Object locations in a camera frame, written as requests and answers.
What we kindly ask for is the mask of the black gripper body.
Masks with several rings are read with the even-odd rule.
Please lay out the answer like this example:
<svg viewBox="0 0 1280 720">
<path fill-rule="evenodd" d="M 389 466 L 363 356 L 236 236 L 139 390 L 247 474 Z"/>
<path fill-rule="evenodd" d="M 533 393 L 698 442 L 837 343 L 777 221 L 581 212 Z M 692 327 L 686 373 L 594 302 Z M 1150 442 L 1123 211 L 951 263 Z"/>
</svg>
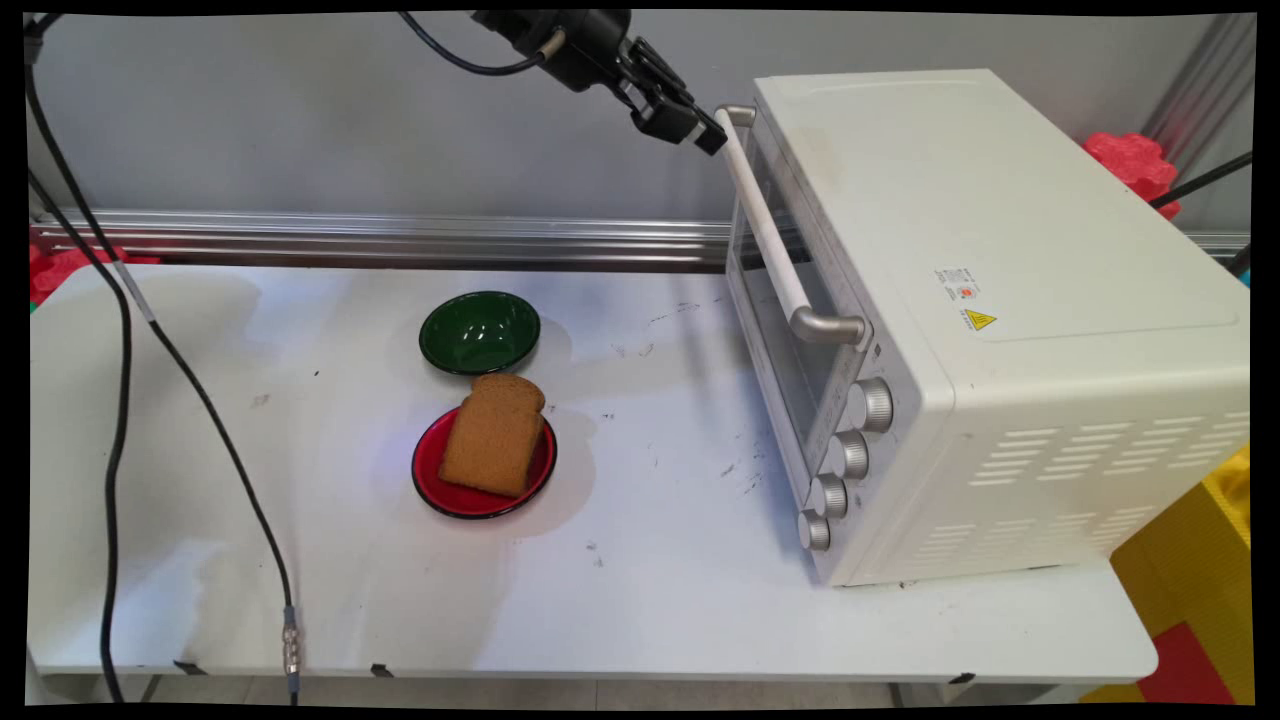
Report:
<svg viewBox="0 0 1280 720">
<path fill-rule="evenodd" d="M 474 10 L 472 20 L 524 59 L 541 54 L 540 68 L 572 92 L 635 83 L 625 56 L 630 10 Z"/>
</svg>

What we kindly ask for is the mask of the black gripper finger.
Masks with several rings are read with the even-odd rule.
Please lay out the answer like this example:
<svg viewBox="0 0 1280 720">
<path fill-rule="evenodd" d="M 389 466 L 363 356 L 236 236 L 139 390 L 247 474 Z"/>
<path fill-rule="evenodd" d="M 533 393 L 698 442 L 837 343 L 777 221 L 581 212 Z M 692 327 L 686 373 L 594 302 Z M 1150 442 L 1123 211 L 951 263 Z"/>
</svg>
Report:
<svg viewBox="0 0 1280 720">
<path fill-rule="evenodd" d="M 643 135 L 668 143 L 686 143 L 701 133 L 692 96 L 680 78 L 641 86 L 618 79 L 611 92 L 628 109 L 630 120 Z"/>
<path fill-rule="evenodd" d="M 682 79 L 645 38 L 630 40 L 625 51 L 625 58 L 626 63 L 623 64 L 623 78 L 636 86 L 650 85 L 655 81 L 667 78 Z M 686 143 L 692 143 L 704 154 L 713 156 L 724 146 L 727 135 L 721 124 L 709 113 L 698 106 L 694 96 L 692 104 L 695 111 L 701 119 L 701 133 L 696 140 Z"/>
</svg>

